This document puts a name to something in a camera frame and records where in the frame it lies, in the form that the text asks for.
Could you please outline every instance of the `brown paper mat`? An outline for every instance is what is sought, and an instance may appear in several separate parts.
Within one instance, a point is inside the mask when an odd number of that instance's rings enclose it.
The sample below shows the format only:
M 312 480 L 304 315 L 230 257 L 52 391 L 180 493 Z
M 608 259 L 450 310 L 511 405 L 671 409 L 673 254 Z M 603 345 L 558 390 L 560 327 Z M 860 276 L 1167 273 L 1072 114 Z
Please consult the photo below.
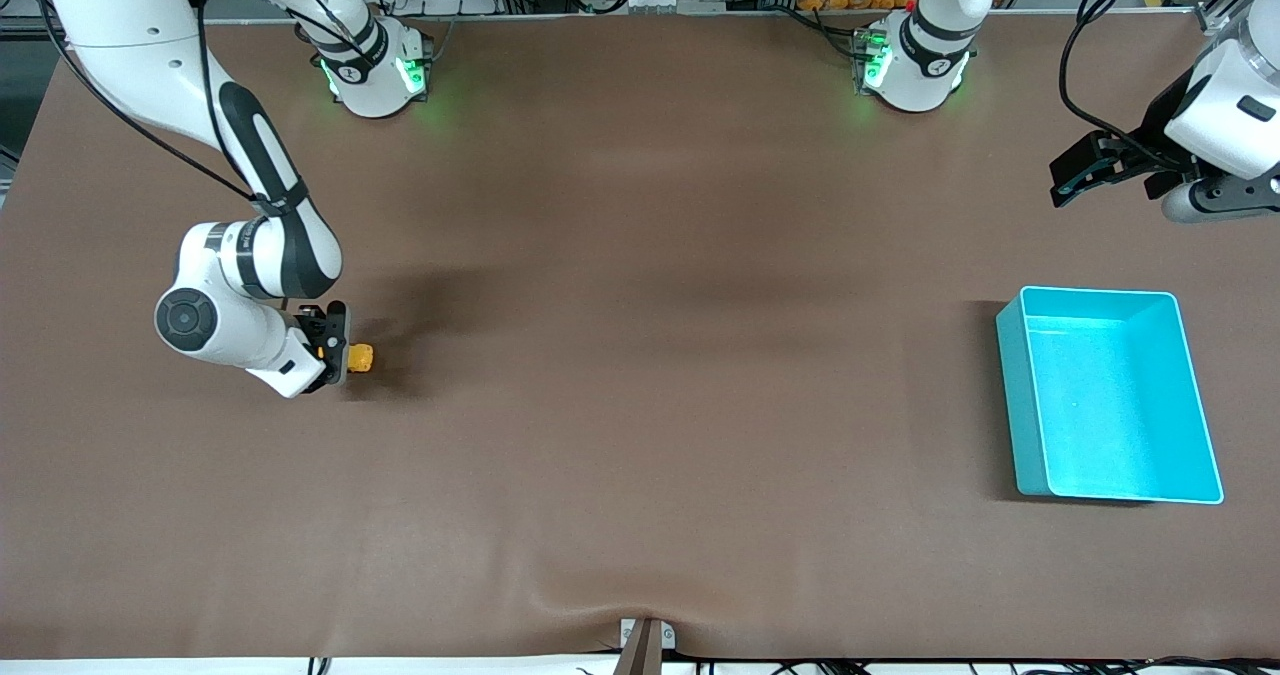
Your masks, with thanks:
M 783 19 L 466 23 L 379 122 L 287 28 L 215 32 L 378 348 L 296 402 L 156 338 L 182 234 L 250 211 L 63 72 L 0 213 L 0 656 L 590 651 L 644 614 L 718 657 L 1280 655 L 1280 220 L 1053 211 L 1068 28 L 993 15 L 905 115 Z M 1084 40 L 1129 124 L 1202 42 Z M 1179 296 L 1222 506 L 1016 496 L 992 318 L 1028 283 Z

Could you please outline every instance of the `robot end effector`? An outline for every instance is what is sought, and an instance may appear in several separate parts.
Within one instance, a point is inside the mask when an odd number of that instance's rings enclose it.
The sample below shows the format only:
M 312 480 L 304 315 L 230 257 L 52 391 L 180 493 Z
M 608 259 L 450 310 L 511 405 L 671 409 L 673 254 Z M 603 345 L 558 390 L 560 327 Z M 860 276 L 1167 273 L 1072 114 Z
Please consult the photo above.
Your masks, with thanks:
M 1094 131 L 1050 165 L 1056 207 L 1146 175 L 1165 216 L 1201 223 L 1280 213 L 1280 0 L 1254 0 L 1124 133 Z

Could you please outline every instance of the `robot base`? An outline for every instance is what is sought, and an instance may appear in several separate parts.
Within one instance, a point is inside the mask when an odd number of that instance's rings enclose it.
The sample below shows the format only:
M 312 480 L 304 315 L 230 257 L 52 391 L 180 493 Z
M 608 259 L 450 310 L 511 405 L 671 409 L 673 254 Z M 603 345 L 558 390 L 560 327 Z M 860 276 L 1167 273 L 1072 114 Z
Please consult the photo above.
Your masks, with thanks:
M 316 65 L 329 79 L 333 101 L 340 102 L 361 118 L 388 118 L 410 102 L 426 102 L 431 78 L 434 42 L 421 31 L 393 18 L 379 18 L 387 28 L 393 47 L 383 61 L 369 73 L 364 83 L 347 83 L 329 72 L 324 60 Z
M 892 108 L 906 113 L 925 113 L 942 105 L 960 87 L 969 55 L 965 54 L 955 67 L 941 60 L 950 70 L 942 77 L 925 76 L 902 47 L 900 32 L 908 17 L 905 10 L 896 10 L 869 26 L 872 36 L 879 36 L 882 42 L 877 44 L 878 47 L 872 46 L 868 60 L 854 63 L 854 79 L 860 92 L 873 94 Z

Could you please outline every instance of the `metal bracket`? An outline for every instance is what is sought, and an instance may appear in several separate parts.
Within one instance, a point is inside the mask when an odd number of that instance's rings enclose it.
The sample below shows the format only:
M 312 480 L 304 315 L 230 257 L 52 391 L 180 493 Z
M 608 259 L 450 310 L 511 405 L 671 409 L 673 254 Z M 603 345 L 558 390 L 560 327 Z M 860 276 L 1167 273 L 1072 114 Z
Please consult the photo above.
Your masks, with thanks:
M 662 620 L 655 620 L 654 624 L 660 629 L 662 633 L 662 649 L 676 649 L 676 629 Z M 618 647 L 627 647 L 627 640 L 631 639 L 631 633 L 635 631 L 636 620 L 635 617 L 623 617 L 621 634 L 618 637 Z
M 1225 28 L 1228 23 L 1231 22 L 1231 17 L 1226 14 L 1213 15 L 1210 13 L 1208 8 L 1203 3 L 1196 4 L 1196 19 L 1199 22 L 1201 32 L 1204 37 L 1213 37 L 1221 28 Z
M 662 675 L 662 652 L 676 647 L 676 629 L 645 617 L 622 621 L 622 655 L 613 675 Z

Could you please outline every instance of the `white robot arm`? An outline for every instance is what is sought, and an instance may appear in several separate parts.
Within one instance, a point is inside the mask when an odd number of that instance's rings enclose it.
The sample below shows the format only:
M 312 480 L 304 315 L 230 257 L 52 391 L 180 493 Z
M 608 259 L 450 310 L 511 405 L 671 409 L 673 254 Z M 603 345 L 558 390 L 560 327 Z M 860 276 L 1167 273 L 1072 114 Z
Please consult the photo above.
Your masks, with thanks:
M 861 82 L 884 102 L 908 113 L 942 105 L 960 86 L 969 42 L 991 12 L 992 0 L 919 0 L 870 26 L 884 32 L 887 56 L 864 65 Z
M 422 33 L 375 18 L 365 0 L 269 0 L 288 10 L 320 54 L 329 87 L 348 110 L 384 118 L 426 95 Z
M 342 273 L 338 241 L 257 99 L 201 47 L 189 3 L 52 1 L 99 92 L 137 120 L 225 152 L 252 191 L 257 218 L 205 223 L 183 238 L 173 287 L 155 310 L 160 337 L 284 397 L 340 382 L 346 309 L 294 318 L 261 302 L 324 295 Z
M 1138 128 L 1126 137 L 1094 131 L 1053 160 L 1053 205 L 1147 175 L 1147 196 L 1164 197 L 1178 223 L 1280 213 L 1277 113 L 1280 0 L 1254 0 L 1148 105 Z

